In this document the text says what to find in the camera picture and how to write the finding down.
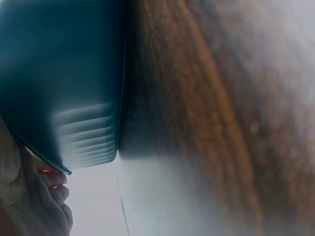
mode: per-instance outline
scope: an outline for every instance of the fingernail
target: fingernail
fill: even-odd
[[[39,172],[41,172],[41,173],[58,173],[59,171],[57,171],[57,170],[42,170]]]
[[[59,188],[59,187],[62,187],[63,185],[57,185],[57,186],[54,186],[52,188],[50,188],[49,190],[53,190],[53,189],[56,189],[56,188]]]

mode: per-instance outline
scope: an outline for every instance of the white surface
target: white surface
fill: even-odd
[[[74,171],[67,187],[71,236],[127,236],[115,161]]]

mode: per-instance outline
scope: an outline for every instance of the painted fingernail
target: painted fingernail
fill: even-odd
[[[59,171],[57,171],[57,170],[42,170],[42,171],[39,171],[39,172],[42,172],[42,173],[58,173]]]

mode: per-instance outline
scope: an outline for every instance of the dark blue object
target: dark blue object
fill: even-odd
[[[60,171],[116,156],[123,37],[119,0],[0,2],[0,113]]]

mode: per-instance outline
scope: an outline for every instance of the hand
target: hand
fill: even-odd
[[[38,173],[32,154],[14,142],[0,117],[0,208],[17,235],[69,235],[72,214],[64,204],[65,181],[61,173]]]

